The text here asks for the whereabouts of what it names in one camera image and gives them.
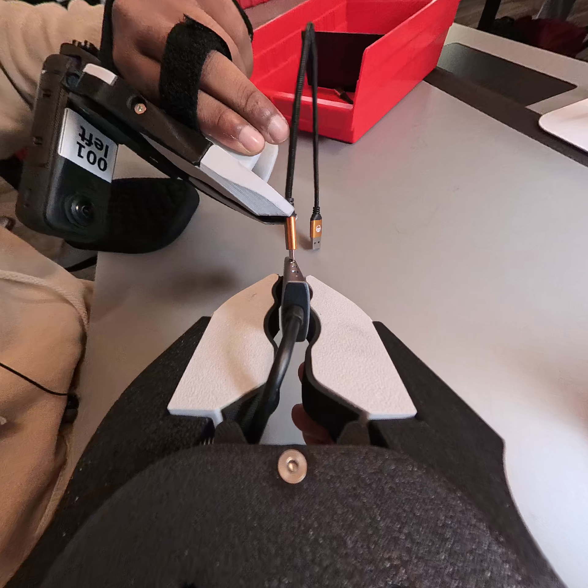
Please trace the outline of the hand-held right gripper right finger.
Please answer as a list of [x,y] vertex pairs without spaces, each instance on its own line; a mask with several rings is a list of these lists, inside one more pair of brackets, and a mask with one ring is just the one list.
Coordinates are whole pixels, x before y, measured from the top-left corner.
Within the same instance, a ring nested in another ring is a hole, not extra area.
[[367,420],[416,416],[416,407],[370,316],[314,276],[311,311],[318,328],[307,351],[310,379]]

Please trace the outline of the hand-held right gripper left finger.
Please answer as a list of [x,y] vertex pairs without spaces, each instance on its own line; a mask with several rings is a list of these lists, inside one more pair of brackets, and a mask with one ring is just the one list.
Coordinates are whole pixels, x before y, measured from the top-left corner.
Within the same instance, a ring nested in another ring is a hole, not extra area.
[[225,301],[212,314],[168,403],[174,416],[238,420],[263,389],[275,354],[266,317],[275,307],[277,274]]

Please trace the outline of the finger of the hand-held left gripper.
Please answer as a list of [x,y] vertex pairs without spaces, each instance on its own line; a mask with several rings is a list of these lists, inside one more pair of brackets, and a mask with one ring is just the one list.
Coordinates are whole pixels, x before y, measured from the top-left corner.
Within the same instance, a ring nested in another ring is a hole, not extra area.
[[268,182],[278,151],[277,145],[265,145],[260,154],[245,156],[212,145],[189,174],[254,217],[291,217],[293,205]]

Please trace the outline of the black cable grey plug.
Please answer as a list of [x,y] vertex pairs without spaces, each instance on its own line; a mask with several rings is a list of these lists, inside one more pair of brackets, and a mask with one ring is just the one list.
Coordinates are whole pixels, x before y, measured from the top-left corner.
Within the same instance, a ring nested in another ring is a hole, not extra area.
[[288,370],[303,320],[303,309],[298,305],[291,306],[283,316],[282,339],[270,368],[268,380],[259,400],[255,405],[251,405],[245,414],[246,428],[243,430],[243,434],[249,444],[259,443],[269,418],[278,407],[282,382]]

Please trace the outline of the red plastic bin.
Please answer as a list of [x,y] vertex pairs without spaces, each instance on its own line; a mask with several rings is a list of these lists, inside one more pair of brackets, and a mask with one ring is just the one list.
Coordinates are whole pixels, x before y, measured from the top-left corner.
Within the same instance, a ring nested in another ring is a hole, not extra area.
[[291,121],[302,37],[383,34],[364,51],[355,92],[319,88],[319,135],[356,143],[436,67],[458,1],[305,1],[254,32],[252,82]]

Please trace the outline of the person's right hand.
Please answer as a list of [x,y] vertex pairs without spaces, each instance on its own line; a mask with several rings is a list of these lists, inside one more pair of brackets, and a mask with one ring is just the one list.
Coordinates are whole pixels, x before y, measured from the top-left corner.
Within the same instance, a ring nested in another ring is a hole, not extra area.
[[334,444],[329,432],[310,418],[303,404],[298,403],[292,407],[291,418],[293,424],[301,431],[306,445]]

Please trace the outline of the black bin divider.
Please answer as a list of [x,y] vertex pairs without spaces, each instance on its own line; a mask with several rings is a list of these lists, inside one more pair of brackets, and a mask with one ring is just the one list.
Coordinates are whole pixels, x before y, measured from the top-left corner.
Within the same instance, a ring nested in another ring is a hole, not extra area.
[[317,31],[318,87],[355,92],[364,51],[382,37],[383,34]]

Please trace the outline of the white tablet stand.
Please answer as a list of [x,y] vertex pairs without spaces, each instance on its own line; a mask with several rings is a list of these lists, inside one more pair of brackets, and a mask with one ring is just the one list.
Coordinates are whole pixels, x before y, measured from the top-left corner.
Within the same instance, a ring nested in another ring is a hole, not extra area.
[[540,128],[587,153],[587,103],[583,99],[541,115]]

